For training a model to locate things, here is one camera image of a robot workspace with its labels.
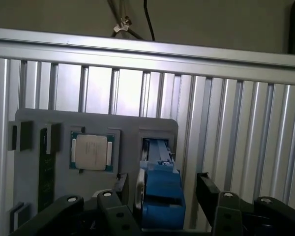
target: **blue plastic component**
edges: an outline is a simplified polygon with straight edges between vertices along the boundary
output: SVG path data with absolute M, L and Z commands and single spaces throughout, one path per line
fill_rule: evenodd
M 182 229 L 186 205 L 180 173 L 164 140 L 150 140 L 148 161 L 140 167 L 146 170 L 142 228 Z

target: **screw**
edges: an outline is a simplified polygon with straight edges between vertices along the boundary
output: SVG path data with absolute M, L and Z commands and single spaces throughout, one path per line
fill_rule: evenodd
M 68 202 L 74 202 L 74 201 L 76 201 L 76 200 L 77 200 L 76 197 L 68 198 Z
M 262 198 L 261 202 L 264 202 L 264 203 L 267 203 L 267 204 L 272 203 L 272 201 L 270 199 L 268 199 L 268 198 Z
M 104 195 L 104 197 L 109 197 L 109 196 L 111 196 L 112 194 L 111 194 L 110 192 L 106 192 L 106 193 L 104 193 L 103 195 Z
M 231 194 L 231 193 L 224 193 L 224 196 L 231 198 L 231 197 L 233 197 L 233 194 Z

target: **gray mounting plate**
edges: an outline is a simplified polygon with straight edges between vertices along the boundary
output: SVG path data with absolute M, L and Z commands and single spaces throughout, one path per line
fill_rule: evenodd
M 32 217 L 37 214 L 41 129 L 47 128 L 47 153 L 56 153 L 54 200 L 68 194 L 88 200 L 96 191 L 111 189 L 117 173 L 128 173 L 130 207 L 142 156 L 142 139 L 168 139 L 171 151 L 175 152 L 178 132 L 172 119 L 37 109 L 18 110 L 9 127 L 9 148 L 15 149 L 14 204 L 29 203 Z M 83 129 L 89 134 L 115 135 L 113 173 L 84 170 L 80 174 L 79 170 L 69 168 L 71 132 Z

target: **gray wall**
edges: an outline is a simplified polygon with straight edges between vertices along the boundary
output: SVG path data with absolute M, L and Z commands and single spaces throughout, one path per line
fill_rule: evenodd
M 125 0 L 133 29 L 150 39 L 143 0 Z M 148 0 L 157 41 L 286 52 L 294 0 Z M 110 36 L 106 0 L 0 0 L 0 27 Z

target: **green circuit board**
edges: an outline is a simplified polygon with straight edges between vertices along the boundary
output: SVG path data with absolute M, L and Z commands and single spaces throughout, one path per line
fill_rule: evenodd
M 40 131 L 38 209 L 41 212 L 54 201 L 56 154 L 47 154 L 47 129 Z

